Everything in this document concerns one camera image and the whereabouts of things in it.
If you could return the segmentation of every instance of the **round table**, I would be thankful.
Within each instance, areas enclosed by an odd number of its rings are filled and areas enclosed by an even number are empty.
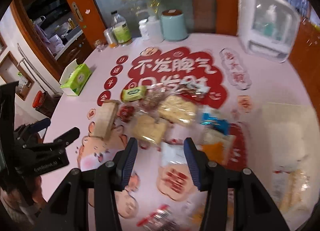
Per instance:
[[[89,138],[88,126],[94,121],[88,112],[91,109],[98,111],[99,105],[106,99],[118,100],[124,88],[158,82],[175,88],[183,78],[210,86],[210,96],[205,103],[219,108],[242,131],[245,148],[239,151],[238,159],[255,172],[268,190],[271,180],[268,177],[270,174],[265,172],[270,170],[270,158],[265,156],[267,147],[260,145],[254,128],[257,126],[253,121],[263,103],[311,105],[303,83],[289,61],[280,64],[248,55],[241,48],[238,38],[232,36],[195,33],[181,42],[164,41],[156,45],[136,38],[129,46],[106,48],[102,52],[94,50],[85,63],[93,71],[91,77],[78,97],[62,96],[44,138],[45,142],[51,142],[72,127],[80,129],[80,137],[66,149],[70,164],[42,176],[46,200],[65,175],[78,167],[79,149]],[[124,135],[130,137],[128,125],[119,119],[116,124],[124,126],[115,128],[122,141]],[[185,137],[190,137],[188,132],[177,138]],[[192,137],[195,143],[199,142],[199,136]],[[138,210],[133,218],[120,216],[123,230],[141,230],[136,226],[137,222],[161,204],[169,204],[174,211],[181,212],[187,201],[205,200],[206,193],[198,191],[179,202],[162,194],[156,186],[160,160],[161,153],[156,148],[138,149],[133,168],[138,180],[134,190],[128,193],[134,198]],[[89,220],[93,230],[94,210],[91,206]],[[293,229],[305,220],[306,216],[297,220],[298,223],[288,224]]]

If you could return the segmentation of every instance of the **tissue box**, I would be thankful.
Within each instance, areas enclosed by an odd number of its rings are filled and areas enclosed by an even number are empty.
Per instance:
[[[63,71],[60,88],[66,95],[78,96],[91,74],[86,64],[78,65],[75,59]]]

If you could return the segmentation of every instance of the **bottle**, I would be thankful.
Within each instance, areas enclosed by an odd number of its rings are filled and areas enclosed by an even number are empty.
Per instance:
[[[111,26],[118,43],[122,46],[129,45],[130,43],[132,43],[131,33],[129,31],[127,22],[124,19],[124,17],[120,16],[118,14],[118,11],[111,12],[111,15]]]
[[[148,28],[147,28],[147,19],[142,19],[139,21],[139,30],[141,33],[142,40],[148,40],[149,34],[148,34]]]
[[[75,29],[76,28],[76,24],[73,22],[73,20],[71,18],[68,18],[68,22],[71,26],[71,29]]]
[[[273,37],[275,32],[275,25],[277,20],[277,13],[275,5],[270,5],[266,14],[264,15],[264,30],[263,34],[267,37]]]
[[[161,23],[160,23],[160,20],[156,18],[156,16],[148,17],[147,29],[148,29],[149,38],[152,43],[158,44],[163,41]]]

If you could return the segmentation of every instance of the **white wall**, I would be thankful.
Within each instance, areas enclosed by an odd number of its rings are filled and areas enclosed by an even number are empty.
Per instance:
[[[0,33],[7,45],[6,50],[0,55],[0,62],[3,60],[3,58],[6,56],[8,51],[11,51],[13,56],[17,61],[20,61],[22,59],[21,54],[19,53],[17,49],[17,43],[19,43],[21,49],[27,56],[27,58],[30,60],[30,62],[35,66],[35,68],[39,71],[39,73],[48,81],[48,83],[58,92],[61,92],[60,90],[60,84],[55,80],[55,78],[48,72],[48,70],[42,65],[42,63],[39,61],[39,59],[36,57],[36,55],[33,53],[25,39],[23,38],[22,34],[19,31],[19,28],[17,27],[16,22],[14,21],[14,18],[12,16],[12,12],[10,7],[5,12],[4,16],[2,17],[0,21]],[[32,75],[30,75],[27,68],[24,66],[24,64],[21,64],[22,68],[26,71],[26,73],[29,74],[29,76],[33,79]],[[52,91],[41,81],[41,79],[36,76],[38,81],[41,83],[41,85],[50,93],[53,94]],[[0,77],[0,84],[4,84],[4,80]],[[34,83],[32,86],[27,98],[25,101],[23,101],[20,97],[16,95],[16,104],[23,109],[26,113],[28,113],[31,117],[41,120],[45,118],[44,115],[37,112],[32,107],[32,102],[37,94],[38,91],[42,91],[41,87],[37,84],[37,82]]]

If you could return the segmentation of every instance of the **kitchen counter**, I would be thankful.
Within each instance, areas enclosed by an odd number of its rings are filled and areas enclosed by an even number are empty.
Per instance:
[[[76,41],[76,39],[78,37],[80,37],[82,35],[83,31],[80,30],[77,34],[74,35],[74,37],[72,37],[64,46],[64,48],[54,57],[55,60],[58,60],[59,57],[63,54],[64,51],[66,51],[66,49],[74,42]]]

